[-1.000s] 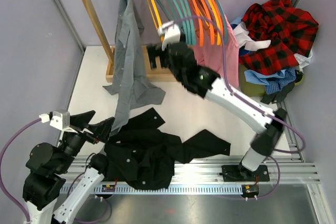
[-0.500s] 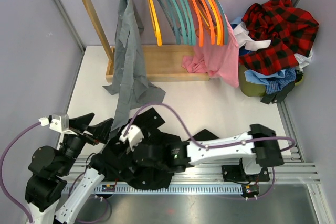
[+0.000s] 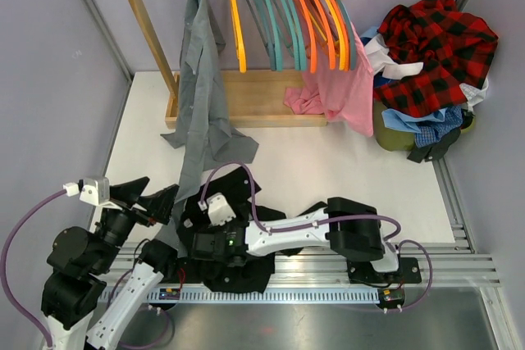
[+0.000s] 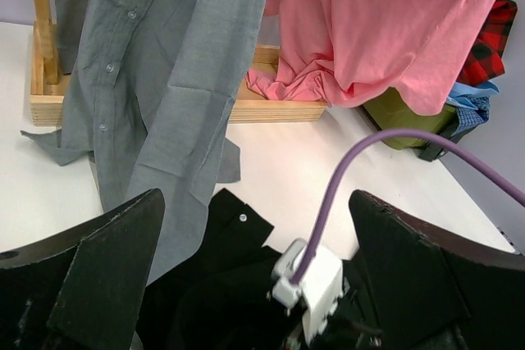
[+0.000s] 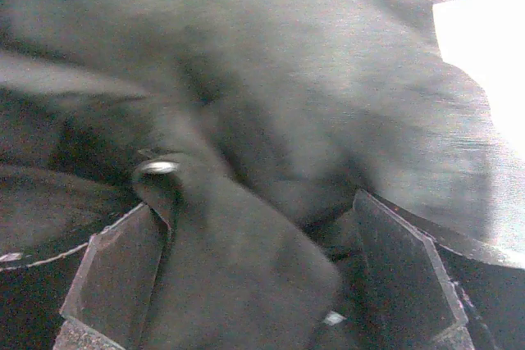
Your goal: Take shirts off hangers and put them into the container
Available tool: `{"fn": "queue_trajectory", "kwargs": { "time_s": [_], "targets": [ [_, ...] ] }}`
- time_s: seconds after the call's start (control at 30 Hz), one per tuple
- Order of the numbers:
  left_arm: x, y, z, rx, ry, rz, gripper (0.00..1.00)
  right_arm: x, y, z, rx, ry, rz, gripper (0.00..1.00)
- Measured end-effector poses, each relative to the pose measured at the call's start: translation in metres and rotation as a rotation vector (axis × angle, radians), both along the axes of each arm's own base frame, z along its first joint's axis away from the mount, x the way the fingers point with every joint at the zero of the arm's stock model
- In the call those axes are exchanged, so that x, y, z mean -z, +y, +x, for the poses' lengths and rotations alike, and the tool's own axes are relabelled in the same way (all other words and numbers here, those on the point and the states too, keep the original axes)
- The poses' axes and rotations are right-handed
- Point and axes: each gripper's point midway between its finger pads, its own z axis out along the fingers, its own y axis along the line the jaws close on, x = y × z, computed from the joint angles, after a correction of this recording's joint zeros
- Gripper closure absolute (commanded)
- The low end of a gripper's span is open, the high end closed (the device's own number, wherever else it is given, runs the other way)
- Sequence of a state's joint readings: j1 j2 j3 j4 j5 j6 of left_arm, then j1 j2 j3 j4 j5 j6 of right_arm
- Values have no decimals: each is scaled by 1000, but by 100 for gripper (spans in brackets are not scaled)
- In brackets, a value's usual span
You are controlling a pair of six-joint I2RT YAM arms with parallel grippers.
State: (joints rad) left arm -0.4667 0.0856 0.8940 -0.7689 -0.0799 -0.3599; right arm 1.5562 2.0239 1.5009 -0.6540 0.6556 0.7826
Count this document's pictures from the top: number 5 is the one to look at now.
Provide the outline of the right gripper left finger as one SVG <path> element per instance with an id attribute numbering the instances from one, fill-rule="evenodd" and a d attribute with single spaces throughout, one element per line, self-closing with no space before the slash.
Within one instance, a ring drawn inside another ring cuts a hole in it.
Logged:
<path id="1" fill-rule="evenodd" d="M 91 236 L 60 310 L 64 326 L 93 349 L 138 349 L 165 244 L 165 224 L 143 203 Z"/>

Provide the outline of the black shirt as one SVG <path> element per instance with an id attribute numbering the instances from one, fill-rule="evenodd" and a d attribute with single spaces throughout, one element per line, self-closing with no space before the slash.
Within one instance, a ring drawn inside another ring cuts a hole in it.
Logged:
<path id="1" fill-rule="evenodd" d="M 434 243 L 472 349 L 524 346 L 524 162 L 434 0 L 1 0 L 1 346 L 51 349 L 91 236 L 166 244 L 138 349 L 387 349 L 353 211 Z"/>

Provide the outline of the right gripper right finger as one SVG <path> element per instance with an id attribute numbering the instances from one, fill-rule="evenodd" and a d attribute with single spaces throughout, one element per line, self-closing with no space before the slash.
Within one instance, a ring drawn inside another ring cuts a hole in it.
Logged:
<path id="1" fill-rule="evenodd" d="M 472 349 L 468 317 L 434 243 L 371 194 L 353 211 L 387 349 Z"/>

